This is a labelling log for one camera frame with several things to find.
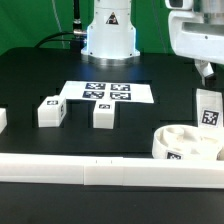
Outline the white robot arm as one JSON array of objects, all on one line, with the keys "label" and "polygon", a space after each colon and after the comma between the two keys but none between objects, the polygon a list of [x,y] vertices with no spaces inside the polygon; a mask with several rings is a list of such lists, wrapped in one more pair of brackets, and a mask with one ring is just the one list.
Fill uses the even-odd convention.
[{"label": "white robot arm", "polygon": [[[213,75],[213,64],[224,65],[224,0],[165,0],[165,5],[174,53],[193,59],[202,78]],[[105,66],[136,61],[140,52],[130,16],[131,0],[94,0],[82,57]]]}]

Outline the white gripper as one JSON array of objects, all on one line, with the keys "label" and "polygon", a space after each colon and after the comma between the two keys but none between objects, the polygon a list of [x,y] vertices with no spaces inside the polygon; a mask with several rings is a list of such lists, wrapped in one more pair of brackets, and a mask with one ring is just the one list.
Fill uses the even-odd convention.
[{"label": "white gripper", "polygon": [[214,76],[211,63],[224,64],[224,0],[165,0],[176,55],[195,60],[202,84]]}]

